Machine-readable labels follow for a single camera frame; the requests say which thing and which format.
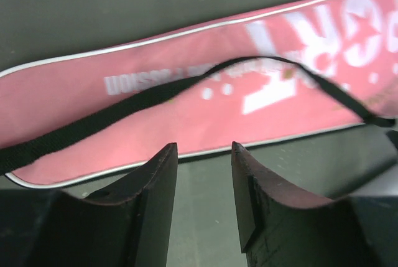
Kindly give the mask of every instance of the black shoulder strap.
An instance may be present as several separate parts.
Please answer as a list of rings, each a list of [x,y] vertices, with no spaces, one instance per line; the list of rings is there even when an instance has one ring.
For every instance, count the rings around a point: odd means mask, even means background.
[[[55,131],[30,141],[16,144],[15,146],[0,149],[0,174],[11,172],[17,168],[33,163],[46,154],[57,152],[71,146],[137,111],[166,102],[220,70],[248,60],[257,59],[272,59],[297,66],[298,69],[312,78],[318,84],[319,88],[327,95],[355,112],[362,119],[363,123],[374,124],[380,127],[393,127],[395,125],[395,119],[382,118],[369,111],[362,103],[355,100],[333,82],[312,73],[301,63],[276,56],[238,57],[215,65],[203,75],[184,78],[148,88],[147,90]]]

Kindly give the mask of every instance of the star graphic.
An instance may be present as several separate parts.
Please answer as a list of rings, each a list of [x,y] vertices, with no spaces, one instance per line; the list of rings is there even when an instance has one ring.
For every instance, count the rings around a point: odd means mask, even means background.
[[[354,44],[361,45],[361,52],[364,53],[366,50],[366,41],[369,37],[374,35],[379,35],[380,32],[375,29],[372,25],[372,15],[371,12],[365,13],[364,17],[352,14],[358,25],[358,31],[352,36],[352,38],[344,40],[342,50],[349,49]]]

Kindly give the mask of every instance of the pink fabric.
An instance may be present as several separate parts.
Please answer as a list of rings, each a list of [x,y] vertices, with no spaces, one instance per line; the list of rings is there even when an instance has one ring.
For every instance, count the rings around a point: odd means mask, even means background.
[[[303,62],[381,115],[398,115],[398,0],[307,0],[136,43],[0,73],[0,148],[147,87],[257,54]],[[359,122],[294,67],[258,60],[46,155],[13,172],[13,178],[60,186],[146,161],[169,142],[189,156],[228,148],[232,141],[266,143]]]

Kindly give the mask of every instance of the gray surface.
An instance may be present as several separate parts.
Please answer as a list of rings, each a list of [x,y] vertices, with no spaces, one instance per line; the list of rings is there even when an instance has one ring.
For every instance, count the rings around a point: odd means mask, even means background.
[[[289,1],[296,0],[0,0],[0,70]],[[367,131],[253,154],[298,185],[339,194],[356,187],[377,166],[372,163],[379,157],[369,150],[383,151],[384,146],[377,141],[368,145],[372,134]],[[348,152],[350,145],[358,148]],[[229,156],[220,156],[179,167],[169,267],[246,266],[239,254],[229,161]],[[67,190],[82,197],[112,180]],[[0,186],[13,185],[3,178]]]

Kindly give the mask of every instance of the white piping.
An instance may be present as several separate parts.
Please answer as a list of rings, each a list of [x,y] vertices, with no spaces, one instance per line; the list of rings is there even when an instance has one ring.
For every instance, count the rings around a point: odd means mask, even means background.
[[[260,146],[262,144],[271,144],[271,143],[279,143],[282,141],[287,141],[290,139],[296,139],[296,138],[303,138],[306,136],[310,136],[310,135],[314,135],[314,134],[320,134],[320,133],[327,133],[327,132],[331,132],[331,131],[337,131],[337,130],[342,130],[342,129],[346,129],[346,128],[351,128],[354,126],[359,126],[362,125],[363,123],[355,123],[355,124],[349,124],[349,125],[345,125],[345,126],[337,126],[337,127],[332,127],[332,128],[328,128],[328,129],[323,129],[323,130],[318,130],[318,131],[312,131],[312,132],[307,132],[305,134],[296,134],[296,135],[291,135],[291,136],[284,136],[283,138],[275,138],[275,139],[268,139],[266,141],[256,141],[255,143],[247,143],[247,144],[243,144],[244,147],[254,147],[254,146]],[[231,150],[231,147],[224,147],[224,148],[219,148],[219,149],[212,149],[212,150],[208,150],[208,151],[202,151],[202,152],[194,152],[194,153],[188,153],[188,154],[181,154],[178,155],[179,159],[183,159],[183,158],[189,158],[189,157],[195,157],[195,156],[202,156],[202,155],[209,155],[209,154],[214,154],[214,153],[218,153],[218,152],[223,152],[223,151],[229,151]],[[59,188],[59,187],[63,187],[63,186],[67,186],[67,185],[73,185],[82,181],[86,181],[86,180],[90,180],[96,177],[101,177],[101,176],[106,176],[107,174],[112,174],[114,172],[121,172],[124,171],[126,169],[131,169],[133,167],[137,167],[137,166],[141,166],[143,164],[145,164],[147,161],[142,161],[142,162],[137,162],[134,164],[128,164],[125,166],[119,166],[119,167],[115,167],[113,169],[106,169],[105,171],[101,171],[101,172],[95,172],[86,176],[82,176],[76,179],[72,179],[72,180],[67,180],[67,181],[63,181],[63,182],[58,182],[55,184],[33,184],[33,183],[29,183],[26,182],[24,180],[22,180],[21,178],[15,176],[13,173],[8,173],[6,174],[6,176],[14,181],[16,184],[19,184],[23,187],[27,187],[27,188],[35,188],[35,189],[48,189],[48,188]]]
[[[275,15],[275,14],[279,14],[279,13],[283,13],[283,12],[287,12],[287,11],[291,11],[291,10],[300,9],[302,7],[311,6],[313,4],[317,4],[317,3],[325,2],[325,1],[329,1],[329,0],[309,1],[309,2],[305,2],[303,4],[299,4],[297,6],[287,7],[287,8],[284,8],[284,9],[279,9],[279,10],[267,12],[267,13],[264,13],[264,14],[255,15],[255,16],[252,16],[252,17],[247,17],[247,18],[242,18],[242,19],[235,19],[235,20],[230,20],[230,21],[224,21],[224,22],[219,22],[219,23],[215,23],[215,24],[210,24],[208,26],[198,27],[196,29],[185,30],[183,32],[179,32],[179,33],[176,33],[176,34],[165,35],[164,37],[159,37],[159,38],[156,38],[156,39],[149,39],[149,40],[145,40],[145,41],[138,42],[138,43],[131,43],[131,44],[111,47],[111,48],[107,48],[107,49],[95,50],[95,51],[90,51],[90,52],[83,52],[83,53],[75,54],[75,55],[66,55],[66,56],[63,56],[63,57],[54,57],[52,59],[38,60],[36,62],[25,63],[25,64],[18,65],[18,66],[15,66],[15,67],[12,67],[12,68],[9,68],[7,70],[4,70],[4,71],[0,72],[0,78],[4,77],[6,75],[9,75],[11,73],[23,70],[23,69],[36,67],[38,65],[45,65],[47,63],[54,63],[54,62],[62,62],[64,60],[80,59],[82,57],[91,57],[92,55],[107,54],[107,53],[111,53],[111,52],[117,52],[117,51],[120,51],[120,50],[126,50],[126,49],[135,48],[135,47],[140,47],[140,46],[143,46],[143,45],[148,45],[148,44],[153,44],[153,43],[157,43],[157,42],[162,42],[162,41],[165,41],[165,40],[181,37],[181,36],[184,36],[184,35],[193,34],[193,33],[196,33],[196,32],[201,32],[201,31],[207,30],[207,29],[214,29],[216,27],[227,26],[227,25],[231,25],[231,24],[237,24],[237,23],[241,23],[241,22],[247,22],[247,21],[251,21],[251,20],[256,20],[256,19],[260,19],[260,18],[267,17],[267,16],[270,16],[270,15]],[[353,126],[356,126],[356,125],[359,125],[359,124],[361,124],[361,123],[345,125],[345,126],[339,126],[339,127],[334,127],[334,128],[328,128],[328,129],[324,129],[324,130],[321,130],[321,131],[313,131],[311,133],[298,134],[298,135],[288,136],[288,137],[284,137],[284,138],[280,138],[280,139],[271,139],[271,140],[267,140],[267,141],[249,143],[249,144],[245,144],[245,146],[246,147],[250,147],[250,146],[259,146],[259,145],[262,145],[262,144],[277,143],[277,142],[285,141],[285,140],[288,140],[288,139],[295,139],[295,138],[301,138],[301,137],[309,136],[309,135],[312,135],[312,134],[326,133],[326,132],[330,132],[330,131],[334,131],[334,130],[345,129],[345,128],[353,127]],[[213,154],[213,153],[216,153],[216,152],[228,151],[230,149],[231,149],[231,147],[225,147],[225,148],[213,149],[211,151],[203,151],[203,152],[196,152],[196,153],[190,153],[190,154],[182,154],[178,158],[188,158],[188,157],[193,157],[193,156]],[[144,163],[145,162],[138,162],[138,163],[135,163],[135,164],[129,164],[129,165],[126,165],[126,166],[116,167],[114,169],[107,169],[105,171],[93,173],[93,174],[90,174],[90,175],[87,175],[87,176],[83,176],[83,177],[79,177],[79,178],[76,178],[76,179],[67,180],[67,181],[63,181],[63,182],[58,182],[58,183],[55,183],[55,184],[46,184],[46,185],[38,185],[38,184],[32,184],[32,183],[25,182],[24,180],[18,178],[17,176],[15,176],[12,173],[8,173],[8,174],[6,174],[6,176],[10,180],[14,181],[15,183],[17,183],[17,184],[19,184],[21,186],[27,187],[27,188],[35,188],[35,189],[59,188],[59,187],[63,187],[63,186],[66,186],[66,185],[73,185],[73,184],[79,183],[81,181],[90,180],[90,179],[93,179],[95,177],[105,176],[107,174],[111,174],[111,173],[114,173],[114,172],[120,172],[120,171],[123,171],[123,170],[126,170],[126,169],[130,169],[130,168],[133,168],[133,167],[140,166],[140,165],[142,165]]]

